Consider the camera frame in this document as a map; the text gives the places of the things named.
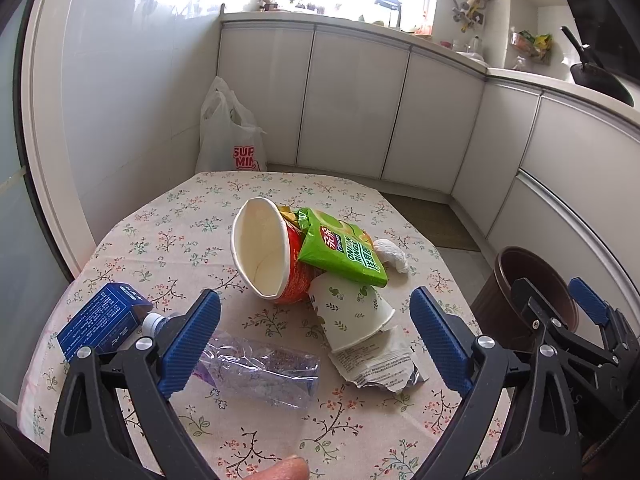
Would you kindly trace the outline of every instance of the silver screw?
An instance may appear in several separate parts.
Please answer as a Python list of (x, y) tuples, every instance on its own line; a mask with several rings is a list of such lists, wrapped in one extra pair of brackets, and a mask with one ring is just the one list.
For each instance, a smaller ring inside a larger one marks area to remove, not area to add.
[(544, 357), (551, 357), (556, 353), (556, 349), (553, 348), (551, 345), (540, 345), (540, 353)]
[(493, 340), (493, 338), (487, 336), (487, 335), (481, 335), (478, 338), (478, 344), (482, 347), (482, 348), (493, 348), (495, 346), (495, 341)]
[(91, 349), (88, 346), (81, 346), (76, 352), (76, 355), (80, 359), (85, 359), (91, 355)]
[(147, 348), (151, 348), (154, 343), (154, 340), (150, 337), (141, 337), (136, 341), (136, 348), (138, 350), (146, 350)]

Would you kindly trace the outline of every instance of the white cabinet door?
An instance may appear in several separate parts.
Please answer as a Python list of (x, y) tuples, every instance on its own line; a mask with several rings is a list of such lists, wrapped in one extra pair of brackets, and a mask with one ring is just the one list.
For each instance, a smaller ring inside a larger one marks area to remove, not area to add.
[[(637, 304), (632, 283), (615, 268), (612, 255), (586, 225), (557, 198), (525, 173), (519, 173), (488, 237), (499, 251), (509, 245), (524, 247), (544, 258), (562, 278), (580, 276), (603, 299), (619, 308), (636, 333), (640, 324), (633, 314)], [(577, 333), (598, 343), (600, 332), (580, 311)]]
[(275, 25), (225, 25), (218, 75), (267, 132), (268, 162), (293, 166), (314, 33), (311, 25)]
[(545, 96), (523, 168), (587, 222), (640, 288), (639, 134)]
[(382, 178), (451, 193), (483, 86), (478, 76), (412, 52)]
[(538, 94), (488, 82), (453, 198), (485, 236), (518, 172), (533, 125)]
[(368, 36), (318, 27), (306, 86), (299, 166), (380, 177), (408, 47)]

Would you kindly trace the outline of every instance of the green snack bag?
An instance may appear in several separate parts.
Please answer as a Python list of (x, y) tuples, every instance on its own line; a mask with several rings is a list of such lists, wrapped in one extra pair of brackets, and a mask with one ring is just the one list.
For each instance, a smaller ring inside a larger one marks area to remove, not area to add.
[(373, 242), (357, 225), (303, 207), (298, 224), (305, 234), (298, 259), (349, 280), (385, 286), (386, 272), (373, 250)]

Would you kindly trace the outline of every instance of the white bottle cap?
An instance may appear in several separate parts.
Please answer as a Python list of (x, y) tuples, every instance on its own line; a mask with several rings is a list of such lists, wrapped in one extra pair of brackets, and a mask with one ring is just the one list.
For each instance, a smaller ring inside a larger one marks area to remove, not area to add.
[(163, 319), (166, 318), (157, 312), (149, 312), (145, 319), (142, 320), (142, 335), (146, 337), (155, 337), (156, 327)]

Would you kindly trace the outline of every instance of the floor mat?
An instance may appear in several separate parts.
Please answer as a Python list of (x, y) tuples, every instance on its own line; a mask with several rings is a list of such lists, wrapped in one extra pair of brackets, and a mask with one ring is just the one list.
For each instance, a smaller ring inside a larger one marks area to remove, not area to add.
[(478, 245), (447, 204), (382, 193), (393, 207), (437, 247), (479, 251)]

